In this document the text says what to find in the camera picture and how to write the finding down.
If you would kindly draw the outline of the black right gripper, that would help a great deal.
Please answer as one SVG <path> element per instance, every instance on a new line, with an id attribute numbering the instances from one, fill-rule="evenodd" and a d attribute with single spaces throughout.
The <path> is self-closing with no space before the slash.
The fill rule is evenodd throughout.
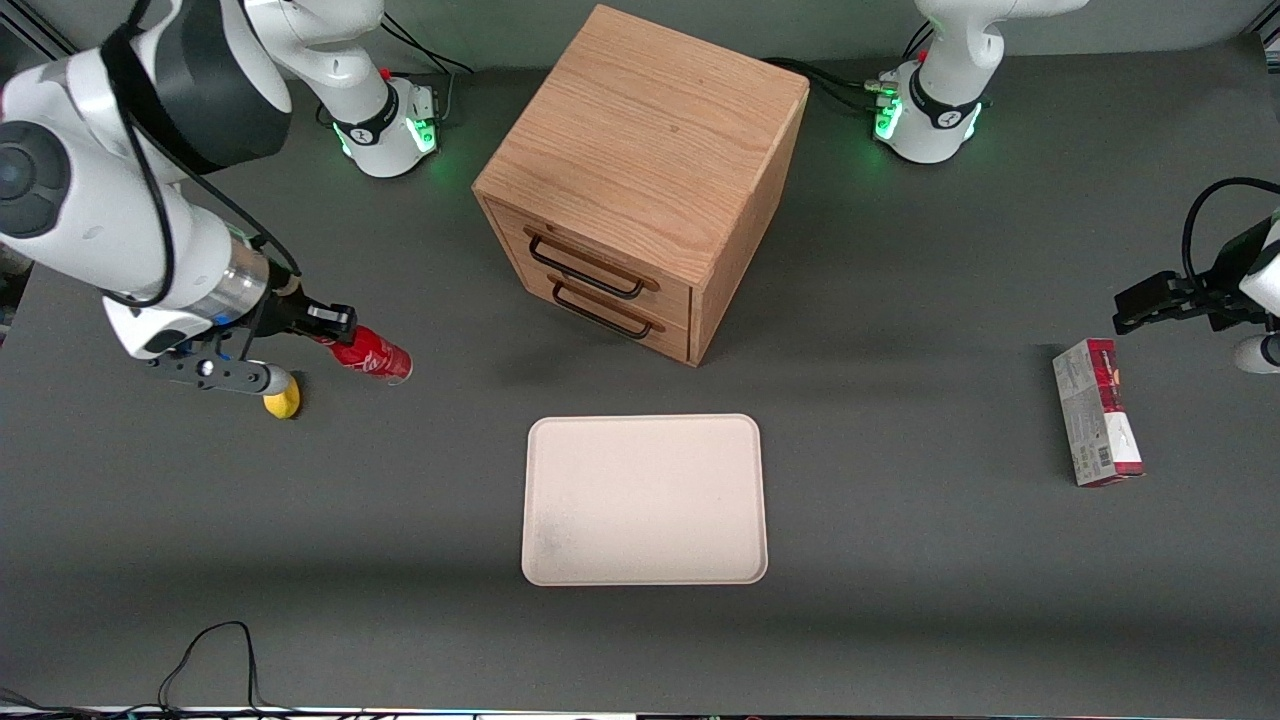
<path id="1" fill-rule="evenodd" d="M 353 306 L 312 302 L 301 284 L 291 293 L 283 290 L 268 292 L 260 307 L 238 320 L 238 327 L 250 328 L 255 338 L 296 334 L 325 346 L 347 345 L 349 333 L 357 331 L 358 315 Z"/>

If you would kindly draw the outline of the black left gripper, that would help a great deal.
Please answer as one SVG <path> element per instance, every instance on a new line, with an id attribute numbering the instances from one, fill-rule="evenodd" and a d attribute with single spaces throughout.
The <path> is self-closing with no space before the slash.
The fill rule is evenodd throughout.
<path id="1" fill-rule="evenodd" d="M 1212 332 L 1238 325 L 1265 325 L 1268 314 L 1240 290 L 1240 282 L 1262 252 L 1272 220 L 1257 222 L 1229 240 L 1217 252 L 1212 266 L 1201 274 L 1208 295 L 1208 307 L 1190 302 L 1193 283 L 1176 272 L 1157 272 L 1114 297 L 1114 331 L 1130 334 L 1158 322 L 1181 322 L 1207 315 Z"/>

